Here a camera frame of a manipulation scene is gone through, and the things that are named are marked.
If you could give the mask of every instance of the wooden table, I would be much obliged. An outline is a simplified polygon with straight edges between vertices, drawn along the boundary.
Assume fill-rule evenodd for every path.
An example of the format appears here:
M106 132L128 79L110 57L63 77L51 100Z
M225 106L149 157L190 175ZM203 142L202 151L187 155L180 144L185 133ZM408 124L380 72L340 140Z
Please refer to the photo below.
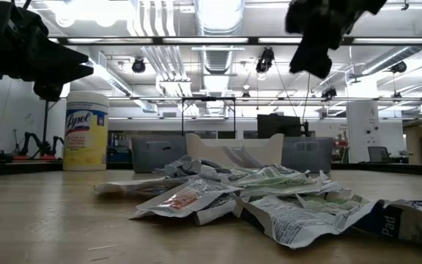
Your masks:
M99 200L92 186L132 176L128 171L1 176L0 263L422 264L422 246L356 231L294 251L233 216L204 227L181 219L129 221L140 201ZM367 199L422 199L422 176L338 171L332 177Z

